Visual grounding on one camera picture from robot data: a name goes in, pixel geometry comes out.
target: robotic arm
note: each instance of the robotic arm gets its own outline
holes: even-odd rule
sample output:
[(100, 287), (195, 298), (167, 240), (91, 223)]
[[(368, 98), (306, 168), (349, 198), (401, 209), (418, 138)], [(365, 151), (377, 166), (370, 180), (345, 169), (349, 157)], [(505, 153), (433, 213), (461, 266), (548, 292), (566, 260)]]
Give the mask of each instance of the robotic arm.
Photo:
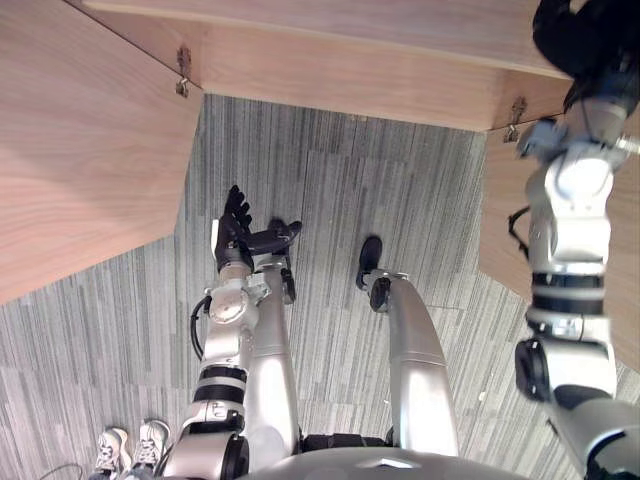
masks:
[(516, 382), (545, 404), (588, 479), (640, 476), (640, 410), (614, 399), (615, 359), (603, 311), (606, 202), (629, 155), (622, 128), (640, 97), (639, 25), (637, 0), (590, 0), (577, 14), (568, 0), (543, 0), (534, 40), (575, 81), (565, 123), (541, 120), (518, 144), (520, 156), (536, 156), (540, 168), (526, 187), (533, 273), (526, 319), (533, 335), (516, 348)]

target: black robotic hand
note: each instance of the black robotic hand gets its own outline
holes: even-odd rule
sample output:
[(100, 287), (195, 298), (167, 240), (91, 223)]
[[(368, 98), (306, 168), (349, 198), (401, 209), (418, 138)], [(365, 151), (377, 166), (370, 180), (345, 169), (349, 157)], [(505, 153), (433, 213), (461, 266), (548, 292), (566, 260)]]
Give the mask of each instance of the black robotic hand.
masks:
[(272, 219), (267, 230), (251, 233), (251, 215), (244, 193), (234, 185), (227, 196), (224, 214), (218, 220), (217, 242), (214, 250), (218, 271), (231, 262), (243, 262), (253, 272), (253, 256), (265, 253), (288, 257), (289, 246), (302, 228), (302, 223), (289, 225)]

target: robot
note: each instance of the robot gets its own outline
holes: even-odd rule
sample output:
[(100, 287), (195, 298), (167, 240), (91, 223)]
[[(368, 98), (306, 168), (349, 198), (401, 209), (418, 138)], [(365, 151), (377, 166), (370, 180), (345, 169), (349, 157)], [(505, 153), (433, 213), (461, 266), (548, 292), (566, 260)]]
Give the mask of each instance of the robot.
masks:
[[(640, 477), (640, 410), (615, 400), (609, 319), (603, 311), (615, 172), (637, 144), (621, 137), (640, 98), (640, 2), (543, 0), (534, 41), (574, 79), (565, 122), (538, 121), (521, 157), (538, 170), (526, 192), (529, 245), (510, 232), (532, 270), (531, 338), (515, 351), (517, 388), (543, 402), (555, 432), (587, 479)], [(300, 222), (274, 219), (252, 233), (238, 187), (213, 222), (220, 286), (191, 317), (200, 374), (180, 436), (159, 465), (167, 479), (516, 479), (458, 458), (446, 362), (420, 296), (406, 275), (378, 265), (382, 243), (364, 243), (356, 285), (390, 321), (392, 423), (387, 438), (301, 438), (285, 305), (295, 301), (289, 248)], [(200, 310), (209, 329), (202, 346)]]

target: shoelace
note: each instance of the shoelace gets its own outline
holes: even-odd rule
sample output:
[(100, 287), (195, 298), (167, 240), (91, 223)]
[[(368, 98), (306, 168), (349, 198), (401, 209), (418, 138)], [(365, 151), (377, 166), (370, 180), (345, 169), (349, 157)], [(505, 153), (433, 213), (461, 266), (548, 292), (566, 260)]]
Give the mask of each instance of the shoelace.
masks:
[(155, 442), (150, 439), (140, 439), (139, 448), (140, 450), (137, 452), (136, 461), (155, 465), (158, 461)]
[(115, 465), (113, 458), (113, 447), (111, 445), (100, 445), (100, 453), (98, 453), (98, 466)]

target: sneaker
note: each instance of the sneaker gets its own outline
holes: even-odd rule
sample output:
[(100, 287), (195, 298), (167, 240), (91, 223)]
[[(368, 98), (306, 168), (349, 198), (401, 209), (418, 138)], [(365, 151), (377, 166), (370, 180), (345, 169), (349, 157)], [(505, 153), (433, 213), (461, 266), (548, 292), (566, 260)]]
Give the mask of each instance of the sneaker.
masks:
[(140, 440), (133, 455), (134, 465), (155, 468), (167, 451), (169, 426), (160, 420), (147, 420), (140, 427)]
[(98, 437), (98, 459), (96, 470), (111, 472), (112, 476), (131, 466), (131, 456), (127, 453), (127, 432), (121, 428), (107, 428)]

